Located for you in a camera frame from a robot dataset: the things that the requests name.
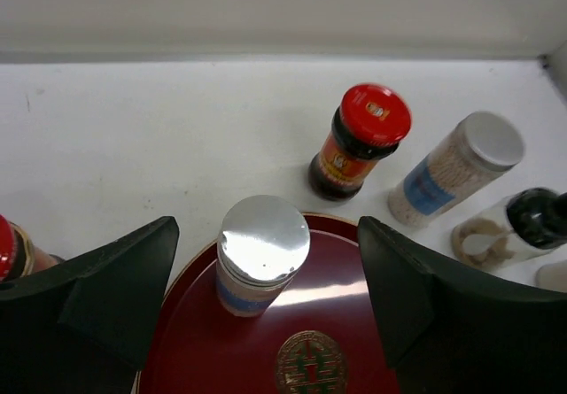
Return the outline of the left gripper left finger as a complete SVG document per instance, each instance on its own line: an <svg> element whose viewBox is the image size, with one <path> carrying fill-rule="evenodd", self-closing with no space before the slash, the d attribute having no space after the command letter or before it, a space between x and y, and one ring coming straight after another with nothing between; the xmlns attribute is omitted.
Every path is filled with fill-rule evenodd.
<svg viewBox="0 0 567 394"><path fill-rule="evenodd" d="M1 282L4 393L129 393L144 368L179 228L160 217L93 251Z"/></svg>

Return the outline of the silver lid blue label jar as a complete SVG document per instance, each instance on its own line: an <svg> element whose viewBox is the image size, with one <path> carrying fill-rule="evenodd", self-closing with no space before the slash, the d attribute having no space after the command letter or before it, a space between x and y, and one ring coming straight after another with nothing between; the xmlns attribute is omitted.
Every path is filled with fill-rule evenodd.
<svg viewBox="0 0 567 394"><path fill-rule="evenodd" d="M216 291L239 317L264 313L307 260L303 214L280 197L247 197L225 215L216 240Z"/></svg>

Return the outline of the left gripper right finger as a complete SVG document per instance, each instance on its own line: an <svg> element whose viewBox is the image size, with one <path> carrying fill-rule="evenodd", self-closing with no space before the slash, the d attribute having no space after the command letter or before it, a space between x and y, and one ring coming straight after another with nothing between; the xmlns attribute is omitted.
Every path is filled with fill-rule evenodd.
<svg viewBox="0 0 567 394"><path fill-rule="evenodd" d="M468 267L364 216L358 243L404 393L563 393L566 296Z"/></svg>

